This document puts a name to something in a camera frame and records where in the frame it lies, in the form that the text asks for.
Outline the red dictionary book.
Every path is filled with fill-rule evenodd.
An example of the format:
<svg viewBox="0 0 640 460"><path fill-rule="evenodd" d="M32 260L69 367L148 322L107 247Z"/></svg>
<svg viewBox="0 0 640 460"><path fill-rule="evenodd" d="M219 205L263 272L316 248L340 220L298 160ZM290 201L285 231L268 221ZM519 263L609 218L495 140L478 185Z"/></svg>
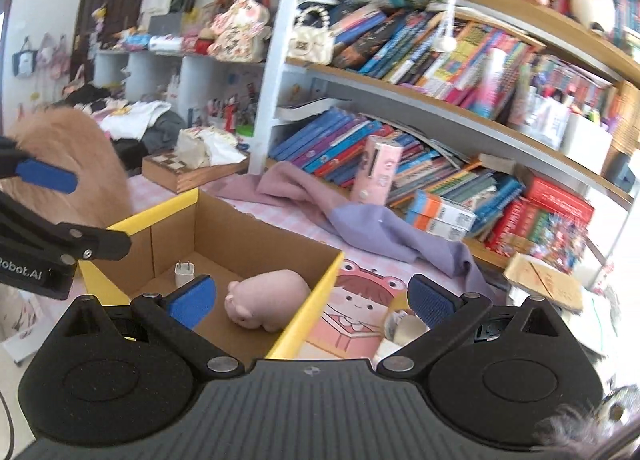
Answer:
<svg viewBox="0 0 640 460"><path fill-rule="evenodd" d="M559 214L588 225L594 208L583 198L541 175L526 172L520 177L524 185L524 211L518 219L515 235L527 239L541 212Z"/></svg>

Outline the pink cylindrical toy case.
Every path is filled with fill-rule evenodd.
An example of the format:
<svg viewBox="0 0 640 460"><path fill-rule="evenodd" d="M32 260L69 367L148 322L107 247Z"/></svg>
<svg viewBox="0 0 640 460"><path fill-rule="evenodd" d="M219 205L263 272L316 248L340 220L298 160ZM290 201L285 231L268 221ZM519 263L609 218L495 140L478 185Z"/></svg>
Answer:
<svg viewBox="0 0 640 460"><path fill-rule="evenodd" d="M395 140L369 136L357 168L350 201L385 205L404 148Z"/></svg>

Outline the small white charger plug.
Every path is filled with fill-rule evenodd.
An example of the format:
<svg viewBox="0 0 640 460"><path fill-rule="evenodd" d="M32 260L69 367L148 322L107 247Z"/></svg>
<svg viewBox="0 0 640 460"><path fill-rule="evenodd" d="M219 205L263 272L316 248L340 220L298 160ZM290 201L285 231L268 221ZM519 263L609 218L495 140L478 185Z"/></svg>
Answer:
<svg viewBox="0 0 640 460"><path fill-rule="evenodd" d="M177 289L191 282L195 277L195 265L190 261L178 261L174 268Z"/></svg>

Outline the upper orange white box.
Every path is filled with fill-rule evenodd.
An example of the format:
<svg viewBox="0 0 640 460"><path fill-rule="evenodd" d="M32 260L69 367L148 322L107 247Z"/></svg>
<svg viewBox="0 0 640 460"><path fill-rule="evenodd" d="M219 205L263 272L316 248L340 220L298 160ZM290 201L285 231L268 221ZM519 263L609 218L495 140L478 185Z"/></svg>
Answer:
<svg viewBox="0 0 640 460"><path fill-rule="evenodd" d="M408 213L439 220L464 230L470 230L476 220L473 211L439 195L422 190L416 191L408 207Z"/></svg>

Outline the pink plush pig toy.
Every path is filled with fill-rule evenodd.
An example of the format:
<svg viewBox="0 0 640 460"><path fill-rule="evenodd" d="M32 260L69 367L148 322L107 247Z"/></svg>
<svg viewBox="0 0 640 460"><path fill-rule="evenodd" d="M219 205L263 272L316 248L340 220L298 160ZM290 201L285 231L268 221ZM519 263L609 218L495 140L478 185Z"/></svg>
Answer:
<svg viewBox="0 0 640 460"><path fill-rule="evenodd" d="M231 281L224 298L229 319L247 330L283 330L303 306L311 290L293 270L261 273L242 281Z"/></svg>

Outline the crumpled white paper bag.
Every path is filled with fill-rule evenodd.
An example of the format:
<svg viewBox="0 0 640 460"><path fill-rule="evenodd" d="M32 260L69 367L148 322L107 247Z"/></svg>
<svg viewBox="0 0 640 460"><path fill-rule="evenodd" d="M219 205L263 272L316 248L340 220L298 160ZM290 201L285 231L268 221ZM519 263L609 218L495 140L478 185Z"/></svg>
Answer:
<svg viewBox="0 0 640 460"><path fill-rule="evenodd" d="M175 154L190 168L239 164L246 159L238 149L235 135L216 127L203 126L181 129Z"/></svg>

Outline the orange white cat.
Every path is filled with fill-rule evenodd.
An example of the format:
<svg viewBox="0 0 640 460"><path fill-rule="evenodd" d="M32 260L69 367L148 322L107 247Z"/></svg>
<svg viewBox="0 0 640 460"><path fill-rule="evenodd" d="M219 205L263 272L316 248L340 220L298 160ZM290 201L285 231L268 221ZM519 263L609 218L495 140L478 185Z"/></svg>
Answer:
<svg viewBox="0 0 640 460"><path fill-rule="evenodd" d="M107 228L132 215L128 175L110 139L77 108L49 108L16 121L9 132L18 149L77 177L71 194L1 181L1 191L53 224Z"/></svg>

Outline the white quilted handbag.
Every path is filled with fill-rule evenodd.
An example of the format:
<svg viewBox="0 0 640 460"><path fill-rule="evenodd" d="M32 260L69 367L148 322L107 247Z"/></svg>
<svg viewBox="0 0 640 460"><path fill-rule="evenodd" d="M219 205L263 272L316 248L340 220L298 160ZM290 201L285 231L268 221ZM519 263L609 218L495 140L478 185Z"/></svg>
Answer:
<svg viewBox="0 0 640 460"><path fill-rule="evenodd" d="M308 16L319 19L320 26L307 25ZM286 56L312 64L329 65L333 59L334 44L328 10L322 6L311 6L296 16Z"/></svg>

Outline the lower orange white box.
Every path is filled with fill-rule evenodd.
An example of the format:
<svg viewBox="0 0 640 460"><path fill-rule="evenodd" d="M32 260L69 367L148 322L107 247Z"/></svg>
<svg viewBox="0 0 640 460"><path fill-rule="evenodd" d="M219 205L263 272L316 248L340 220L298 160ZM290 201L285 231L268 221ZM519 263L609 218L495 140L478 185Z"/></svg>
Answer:
<svg viewBox="0 0 640 460"><path fill-rule="evenodd" d="M429 233L430 235L436 235L436 237L441 237L451 242L462 241L466 236L466 231L460 227L414 212L408 212L406 214L405 221L416 229Z"/></svg>

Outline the yellow tape roll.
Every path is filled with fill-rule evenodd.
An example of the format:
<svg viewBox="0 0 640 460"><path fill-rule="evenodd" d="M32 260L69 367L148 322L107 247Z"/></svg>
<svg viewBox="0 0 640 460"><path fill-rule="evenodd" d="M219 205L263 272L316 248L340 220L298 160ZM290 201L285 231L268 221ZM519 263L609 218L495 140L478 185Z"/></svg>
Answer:
<svg viewBox="0 0 640 460"><path fill-rule="evenodd" d="M430 331L430 328L411 309L390 310L383 325L384 339L405 346Z"/></svg>

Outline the orange white box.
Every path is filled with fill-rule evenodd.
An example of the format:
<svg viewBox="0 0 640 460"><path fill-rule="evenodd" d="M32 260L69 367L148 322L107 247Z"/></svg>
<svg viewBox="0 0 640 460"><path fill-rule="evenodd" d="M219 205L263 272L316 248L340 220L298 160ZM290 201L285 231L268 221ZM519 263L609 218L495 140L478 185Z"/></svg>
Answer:
<svg viewBox="0 0 640 460"><path fill-rule="evenodd" d="M470 230L476 220L473 211L439 195L422 190L416 191L408 207L408 213L439 220L464 230Z"/></svg>
<svg viewBox="0 0 640 460"><path fill-rule="evenodd" d="M414 212L408 212L406 214L405 221L416 229L429 233L430 235L436 235L436 237L441 237L451 242L462 241L466 236L466 231L460 227Z"/></svg>

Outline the wooden chess box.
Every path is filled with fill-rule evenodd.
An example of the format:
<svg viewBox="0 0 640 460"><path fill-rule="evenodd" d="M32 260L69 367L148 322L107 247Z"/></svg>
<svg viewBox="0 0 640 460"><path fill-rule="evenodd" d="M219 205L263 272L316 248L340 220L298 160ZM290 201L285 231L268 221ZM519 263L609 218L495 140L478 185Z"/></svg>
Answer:
<svg viewBox="0 0 640 460"><path fill-rule="evenodd" d="M237 173L245 173L248 159L241 163L191 168L172 152L143 157L141 172L147 180L180 194L211 181Z"/></svg>

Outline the pink cartoon table mat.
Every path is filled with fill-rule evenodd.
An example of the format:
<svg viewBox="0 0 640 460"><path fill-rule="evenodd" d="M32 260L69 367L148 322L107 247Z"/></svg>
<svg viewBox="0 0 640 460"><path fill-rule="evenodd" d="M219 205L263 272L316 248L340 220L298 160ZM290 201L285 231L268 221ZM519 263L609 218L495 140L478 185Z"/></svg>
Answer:
<svg viewBox="0 0 640 460"><path fill-rule="evenodd" d="M278 227L273 224L280 212L276 207L266 207L265 215L259 216L257 213L261 207L258 204L228 204ZM281 229L295 232L291 227ZM325 233L316 237L303 236L341 251L330 245L330 238ZM354 250L342 253L343 263L328 302L297 358L371 358L380 345L383 323L390 306L405 299L405 290L412 276L423 273L433 276L450 290L455 291L459 287L457 281L442 276L425 263L401 264Z"/></svg>

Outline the stack of books and papers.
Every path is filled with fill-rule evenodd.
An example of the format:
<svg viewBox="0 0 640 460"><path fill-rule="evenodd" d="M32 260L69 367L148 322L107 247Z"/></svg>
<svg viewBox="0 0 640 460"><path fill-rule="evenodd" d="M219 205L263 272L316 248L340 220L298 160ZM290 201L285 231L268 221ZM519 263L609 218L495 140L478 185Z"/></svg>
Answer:
<svg viewBox="0 0 640 460"><path fill-rule="evenodd" d="M510 284L511 305L521 306L529 296L541 296L559 312L580 344L603 357L612 353L616 332L611 303L605 297L588 291L576 278L540 259L518 253L510 259L503 277Z"/></svg>

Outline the white bookshelf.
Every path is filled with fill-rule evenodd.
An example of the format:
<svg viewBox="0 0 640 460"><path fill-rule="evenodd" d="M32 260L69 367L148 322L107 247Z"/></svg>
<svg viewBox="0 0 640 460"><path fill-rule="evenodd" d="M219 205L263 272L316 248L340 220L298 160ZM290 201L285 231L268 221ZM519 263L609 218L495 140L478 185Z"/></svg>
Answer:
<svg viewBox="0 0 640 460"><path fill-rule="evenodd" d="M638 142L639 67L595 25L611 0L280 0L262 76L248 169L290 162L350 194L369 136L404 148L386 206L405 216L416 191L476 215L464 242L493 265L515 253L565 271L604 263L639 212L636 180L614 176ZM329 65L290 59L296 16L326 8ZM541 212L515 235L526 172L591 204L584 225Z"/></svg>

